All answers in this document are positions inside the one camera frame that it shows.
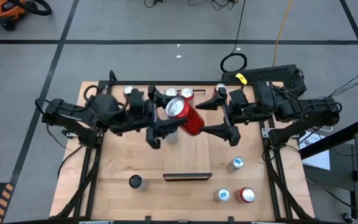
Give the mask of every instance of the shop vacuum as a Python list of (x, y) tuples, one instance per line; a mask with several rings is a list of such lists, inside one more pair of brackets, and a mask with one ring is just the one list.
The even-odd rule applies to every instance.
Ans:
[[(38, 10), (38, 5), (35, 2), (41, 4), (45, 10)], [(26, 12), (47, 16), (52, 10), (44, 0), (0, 0), (0, 24), (5, 30), (14, 31), (16, 22), (23, 19)]]

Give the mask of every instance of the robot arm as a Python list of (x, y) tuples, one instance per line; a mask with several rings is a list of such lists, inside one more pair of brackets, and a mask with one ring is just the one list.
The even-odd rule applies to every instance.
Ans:
[(265, 121), (275, 116), (277, 121), (284, 123), (296, 121), (284, 129), (272, 129), (268, 132), (272, 146), (286, 144), (289, 138), (313, 126), (332, 126), (339, 121), (340, 103), (331, 97), (316, 100), (298, 100), (284, 88), (273, 86), (256, 86), (257, 100), (249, 103), (242, 88), (230, 92), (231, 100), (226, 103), (225, 88), (220, 88), (210, 100), (196, 106), (198, 109), (216, 110), (222, 106), (223, 124), (206, 126), (202, 130), (224, 140), (229, 140), (231, 146), (236, 146), (240, 139), (235, 124), (255, 121)]
[(159, 138), (165, 138), (186, 121), (185, 118), (158, 118), (157, 108), (165, 107), (170, 97), (159, 93), (154, 86), (149, 86), (149, 100), (143, 100), (144, 92), (133, 89), (124, 104), (107, 94), (87, 98), (88, 90), (89, 88), (84, 94), (85, 106), (69, 104), (62, 99), (48, 101), (47, 109), (42, 112), (42, 122), (67, 128), (78, 135), (81, 145), (92, 148), (100, 146), (99, 134), (107, 130), (122, 136), (125, 132), (139, 132), (142, 128), (147, 128), (146, 141), (153, 149), (159, 149)]

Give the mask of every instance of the white can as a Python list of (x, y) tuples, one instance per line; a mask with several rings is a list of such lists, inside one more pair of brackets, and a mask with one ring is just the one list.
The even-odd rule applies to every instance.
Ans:
[(175, 130), (173, 130), (171, 133), (169, 133), (167, 135), (167, 137), (165, 137), (165, 140), (168, 144), (170, 145), (175, 145), (176, 143), (178, 143), (179, 140), (179, 132), (178, 129), (176, 128)]
[(226, 169), (229, 173), (234, 173), (235, 171), (241, 169), (243, 166), (244, 160), (241, 157), (236, 157), (227, 164)]
[(230, 199), (230, 192), (228, 189), (219, 189), (214, 192), (213, 199), (215, 202), (227, 202)]

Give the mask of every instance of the soda can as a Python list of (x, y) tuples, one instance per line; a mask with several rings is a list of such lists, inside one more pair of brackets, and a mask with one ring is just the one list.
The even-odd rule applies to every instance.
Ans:
[(218, 83), (216, 84), (215, 88), (214, 88), (214, 93), (212, 94), (212, 97), (216, 96), (216, 94), (219, 91), (219, 88), (224, 88), (226, 89), (226, 86), (223, 83)]
[(191, 88), (182, 89), (180, 95), (189, 101), (190, 106), (194, 105), (194, 91)]
[(170, 145), (174, 145), (176, 143), (178, 143), (179, 140), (179, 132), (178, 129), (175, 128), (175, 130), (173, 130), (172, 132), (170, 132), (167, 137), (165, 137), (165, 140), (168, 144)]
[(181, 128), (190, 135), (200, 133), (200, 128), (205, 126), (204, 120), (197, 111), (182, 97), (170, 100), (165, 108), (169, 118), (186, 118), (186, 123)]
[(176, 90), (174, 88), (167, 88), (164, 91), (164, 94), (167, 96), (178, 96), (178, 90)]
[(145, 179), (141, 178), (139, 175), (133, 175), (129, 179), (129, 185), (133, 189), (145, 191), (145, 190), (147, 190), (149, 183), (147, 183), (147, 181)]
[(241, 157), (236, 157), (227, 164), (226, 169), (229, 173), (234, 173), (235, 171), (241, 169), (243, 166), (244, 160)]
[(234, 198), (239, 203), (251, 203), (255, 200), (254, 190), (250, 187), (243, 187), (234, 192)]
[(124, 98), (128, 100), (128, 98), (131, 96), (131, 92), (134, 89), (133, 86), (125, 86), (124, 88)]
[(213, 199), (215, 202), (227, 202), (230, 199), (230, 192), (228, 189), (219, 189), (214, 192)]

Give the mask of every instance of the black ring cable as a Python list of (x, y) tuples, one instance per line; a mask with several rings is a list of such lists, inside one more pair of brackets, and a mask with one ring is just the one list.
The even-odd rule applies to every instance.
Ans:
[(224, 65), (224, 62), (225, 62), (227, 59), (229, 59), (229, 58), (231, 58), (231, 57), (233, 57), (233, 56), (240, 56), (240, 57), (242, 57), (242, 59), (244, 60), (244, 64), (242, 65), (242, 67), (241, 67), (240, 69), (237, 69), (237, 70), (232, 71), (232, 72), (237, 72), (237, 71), (243, 70), (243, 69), (245, 69), (246, 66), (247, 66), (247, 57), (246, 57), (244, 54), (242, 54), (242, 53), (234, 53), (234, 51), (236, 50), (236, 47), (237, 47), (237, 42), (238, 42), (238, 40), (239, 40), (239, 34), (240, 34), (240, 28), (241, 28), (241, 22), (242, 22), (242, 15), (244, 14), (244, 8), (245, 8), (245, 6), (246, 6), (246, 0), (244, 0), (244, 3), (242, 4), (241, 16), (240, 16), (240, 23), (239, 23), (239, 28), (238, 28), (238, 30), (237, 30), (237, 37), (236, 37), (236, 42), (234, 43), (234, 48), (233, 48), (232, 52), (231, 52), (228, 56), (224, 57), (224, 58), (222, 59), (222, 61), (221, 61), (221, 70), (222, 70), (222, 72), (228, 72), (226, 69), (224, 69), (223, 65)]

